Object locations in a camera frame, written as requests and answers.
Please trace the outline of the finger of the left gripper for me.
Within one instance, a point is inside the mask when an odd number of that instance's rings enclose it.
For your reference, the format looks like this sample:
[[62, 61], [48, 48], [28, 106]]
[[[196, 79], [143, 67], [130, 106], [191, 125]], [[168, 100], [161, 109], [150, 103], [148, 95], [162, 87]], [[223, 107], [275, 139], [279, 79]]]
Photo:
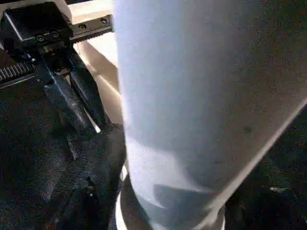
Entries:
[[100, 130], [109, 126], [109, 118], [105, 113], [97, 84], [88, 69], [73, 69], [70, 83], [87, 113]]
[[40, 80], [48, 99], [77, 134], [96, 134], [81, 101], [64, 77], [47, 69], [40, 72]]

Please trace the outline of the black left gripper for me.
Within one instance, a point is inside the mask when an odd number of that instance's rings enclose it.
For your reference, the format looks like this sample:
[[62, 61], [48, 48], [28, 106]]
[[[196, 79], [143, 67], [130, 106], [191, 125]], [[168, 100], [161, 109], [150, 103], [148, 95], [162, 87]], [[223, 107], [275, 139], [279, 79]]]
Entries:
[[109, 33], [112, 16], [72, 24], [51, 1], [7, 8], [0, 20], [0, 44], [15, 64], [0, 69], [1, 88], [32, 78], [44, 53]]

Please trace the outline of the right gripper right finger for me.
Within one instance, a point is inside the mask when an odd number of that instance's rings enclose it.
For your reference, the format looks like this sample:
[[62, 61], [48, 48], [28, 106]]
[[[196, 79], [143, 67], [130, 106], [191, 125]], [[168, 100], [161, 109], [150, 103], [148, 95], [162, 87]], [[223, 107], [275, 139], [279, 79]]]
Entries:
[[307, 170], [254, 169], [225, 205], [227, 230], [305, 230]]

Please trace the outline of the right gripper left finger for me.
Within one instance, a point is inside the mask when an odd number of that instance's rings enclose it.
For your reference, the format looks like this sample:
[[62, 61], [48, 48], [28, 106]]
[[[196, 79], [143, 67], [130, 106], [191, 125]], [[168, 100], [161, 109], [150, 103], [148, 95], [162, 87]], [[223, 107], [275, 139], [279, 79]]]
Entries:
[[126, 158], [123, 126], [110, 124], [78, 143], [51, 196], [47, 230], [107, 230]]

